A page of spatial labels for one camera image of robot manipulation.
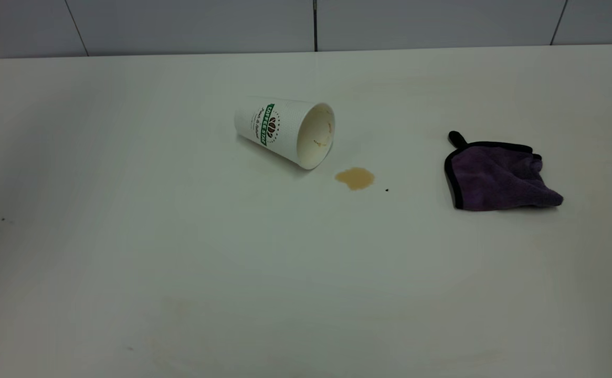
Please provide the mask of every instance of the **coffee stain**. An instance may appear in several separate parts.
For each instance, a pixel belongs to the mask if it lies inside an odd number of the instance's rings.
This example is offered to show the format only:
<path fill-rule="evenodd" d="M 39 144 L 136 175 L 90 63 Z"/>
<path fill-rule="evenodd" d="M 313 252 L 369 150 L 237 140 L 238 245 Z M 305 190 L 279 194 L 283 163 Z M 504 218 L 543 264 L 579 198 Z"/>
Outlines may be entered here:
<path fill-rule="evenodd" d="M 343 182 L 352 191 L 359 191 L 374 183 L 374 174 L 360 167 L 353 167 L 344 172 L 340 172 L 335 177 L 336 181 Z"/>
<path fill-rule="evenodd" d="M 313 139 L 313 142 L 317 144 L 319 148 L 322 148 L 323 146 L 327 146 L 327 144 L 330 143 L 330 139 L 332 139 L 332 124 L 330 122 L 327 122 L 327 126 L 330 127 L 330 134 L 327 136 L 326 141 L 318 142 L 316 141 L 316 139 Z"/>

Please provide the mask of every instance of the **purple cloth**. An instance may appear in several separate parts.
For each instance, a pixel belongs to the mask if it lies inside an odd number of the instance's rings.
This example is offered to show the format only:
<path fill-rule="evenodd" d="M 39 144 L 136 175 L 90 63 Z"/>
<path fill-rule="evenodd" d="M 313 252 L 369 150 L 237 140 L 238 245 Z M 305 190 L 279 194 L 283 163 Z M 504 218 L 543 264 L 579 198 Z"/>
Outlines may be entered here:
<path fill-rule="evenodd" d="M 449 138 L 458 147 L 446 159 L 455 207 L 489 211 L 519 206 L 558 206 L 560 194 L 551 191 L 539 171 L 542 157 L 521 144 L 465 142 L 459 132 Z"/>

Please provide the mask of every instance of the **white table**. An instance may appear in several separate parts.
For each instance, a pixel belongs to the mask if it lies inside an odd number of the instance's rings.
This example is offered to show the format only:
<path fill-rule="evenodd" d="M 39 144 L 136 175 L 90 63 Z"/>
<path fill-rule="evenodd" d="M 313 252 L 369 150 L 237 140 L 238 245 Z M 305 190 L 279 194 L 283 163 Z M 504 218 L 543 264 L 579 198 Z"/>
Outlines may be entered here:
<path fill-rule="evenodd" d="M 320 167 L 248 94 L 333 106 Z M 455 210 L 451 130 L 565 203 Z M 7 376 L 612 377 L 612 46 L 0 60 Z"/>

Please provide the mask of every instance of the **white paper cup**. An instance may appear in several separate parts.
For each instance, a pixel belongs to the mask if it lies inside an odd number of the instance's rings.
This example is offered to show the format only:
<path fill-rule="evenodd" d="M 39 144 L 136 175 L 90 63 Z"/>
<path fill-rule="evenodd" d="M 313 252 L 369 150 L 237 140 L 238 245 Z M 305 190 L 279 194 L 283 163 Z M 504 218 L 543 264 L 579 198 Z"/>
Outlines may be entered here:
<path fill-rule="evenodd" d="M 332 147 L 334 112 L 326 103 L 246 97 L 234 126 L 241 136 L 312 170 Z"/>

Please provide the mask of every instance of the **coffee residue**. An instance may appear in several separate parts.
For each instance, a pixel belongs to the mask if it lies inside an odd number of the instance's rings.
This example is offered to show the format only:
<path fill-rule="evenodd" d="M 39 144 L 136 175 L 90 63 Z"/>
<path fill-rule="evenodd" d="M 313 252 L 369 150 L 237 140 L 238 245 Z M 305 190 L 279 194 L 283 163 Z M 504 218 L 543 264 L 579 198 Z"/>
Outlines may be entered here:
<path fill-rule="evenodd" d="M 334 177 L 337 181 L 349 186 L 352 191 L 359 191 L 374 183 L 374 174 L 364 168 L 353 167 L 337 174 Z"/>

